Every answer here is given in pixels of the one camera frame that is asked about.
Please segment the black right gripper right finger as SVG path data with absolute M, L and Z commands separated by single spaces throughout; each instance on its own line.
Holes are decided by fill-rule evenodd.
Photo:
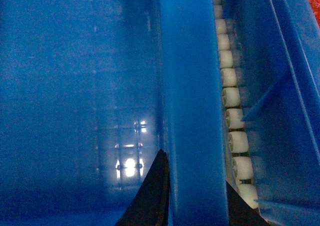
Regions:
M 226 181 L 227 202 L 230 226 L 269 226 Z

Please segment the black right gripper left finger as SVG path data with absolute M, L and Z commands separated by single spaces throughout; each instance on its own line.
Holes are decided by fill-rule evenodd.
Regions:
M 170 172 L 164 150 L 159 150 L 133 201 L 117 226 L 167 226 L 169 224 Z

